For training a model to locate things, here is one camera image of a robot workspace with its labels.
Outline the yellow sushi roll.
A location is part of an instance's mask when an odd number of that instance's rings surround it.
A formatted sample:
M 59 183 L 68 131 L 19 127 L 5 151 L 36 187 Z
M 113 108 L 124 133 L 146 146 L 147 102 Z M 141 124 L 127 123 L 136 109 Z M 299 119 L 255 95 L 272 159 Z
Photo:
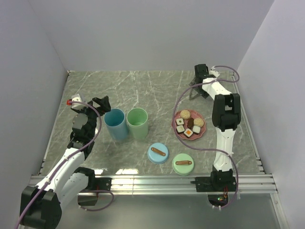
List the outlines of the yellow sushi roll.
M 181 134 L 185 131 L 185 128 L 184 128 L 183 125 L 177 125 L 176 126 L 176 131 L 177 131 L 178 134 Z

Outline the green sushi roll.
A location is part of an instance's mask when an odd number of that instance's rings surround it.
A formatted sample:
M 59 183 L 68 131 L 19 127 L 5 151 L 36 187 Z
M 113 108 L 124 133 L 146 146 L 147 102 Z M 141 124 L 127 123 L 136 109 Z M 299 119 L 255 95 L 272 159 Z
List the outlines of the green sushi roll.
M 176 118 L 175 120 L 177 125 L 184 125 L 184 119 L 183 118 Z

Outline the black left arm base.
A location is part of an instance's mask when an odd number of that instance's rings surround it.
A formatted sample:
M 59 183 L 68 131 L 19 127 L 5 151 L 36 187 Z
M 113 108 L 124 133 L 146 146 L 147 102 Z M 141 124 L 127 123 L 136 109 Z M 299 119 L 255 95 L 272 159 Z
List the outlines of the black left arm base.
M 110 191 L 112 186 L 112 178 L 110 177 L 94 177 L 90 183 L 88 190 L 107 190 Z

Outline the cream steamed bun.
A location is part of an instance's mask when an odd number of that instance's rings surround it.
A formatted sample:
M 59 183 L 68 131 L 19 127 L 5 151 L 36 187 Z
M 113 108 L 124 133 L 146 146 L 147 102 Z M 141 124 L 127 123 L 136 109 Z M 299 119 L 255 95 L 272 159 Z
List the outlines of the cream steamed bun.
M 202 118 L 198 117 L 198 118 L 194 119 L 193 124 L 198 127 L 203 127 L 205 124 L 205 121 Z
M 189 119 L 190 117 L 191 117 L 191 113 L 190 113 L 190 111 L 189 110 L 182 110 L 181 112 L 180 112 L 180 117 L 183 119 L 183 120 L 187 120 L 187 119 Z

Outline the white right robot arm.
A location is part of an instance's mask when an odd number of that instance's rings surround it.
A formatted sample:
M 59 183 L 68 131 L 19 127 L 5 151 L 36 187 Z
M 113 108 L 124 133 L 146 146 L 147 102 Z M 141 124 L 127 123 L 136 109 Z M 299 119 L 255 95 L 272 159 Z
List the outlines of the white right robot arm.
M 193 83 L 198 85 L 194 90 L 203 98 L 213 99 L 212 123 L 216 129 L 217 143 L 213 163 L 213 170 L 217 172 L 229 172 L 233 169 L 230 156 L 233 154 L 233 140 L 236 129 L 241 122 L 241 102 L 238 93 L 232 93 L 225 89 L 217 81 L 219 73 L 209 70 L 206 64 L 198 64 L 194 67 L 195 76 Z

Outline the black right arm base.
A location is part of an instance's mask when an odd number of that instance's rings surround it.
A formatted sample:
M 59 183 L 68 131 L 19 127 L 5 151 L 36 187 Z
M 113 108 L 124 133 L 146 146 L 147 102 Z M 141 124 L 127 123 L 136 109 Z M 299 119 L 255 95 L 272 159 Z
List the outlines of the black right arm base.
M 233 176 L 233 171 L 212 171 L 209 177 L 195 177 L 190 182 L 195 185 L 197 192 L 234 192 L 236 191 L 237 181 Z

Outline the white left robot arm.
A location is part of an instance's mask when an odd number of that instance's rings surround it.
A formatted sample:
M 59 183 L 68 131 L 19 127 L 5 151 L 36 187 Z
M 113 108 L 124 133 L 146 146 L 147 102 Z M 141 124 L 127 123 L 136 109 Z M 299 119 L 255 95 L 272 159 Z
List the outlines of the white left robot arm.
M 67 101 L 73 118 L 67 148 L 55 167 L 35 186 L 27 186 L 21 194 L 20 216 L 16 223 L 34 229 L 54 229 L 65 207 L 81 191 L 99 193 L 95 172 L 81 167 L 91 153 L 102 129 L 101 117 L 111 111 L 109 97 L 85 102 L 79 94 Z

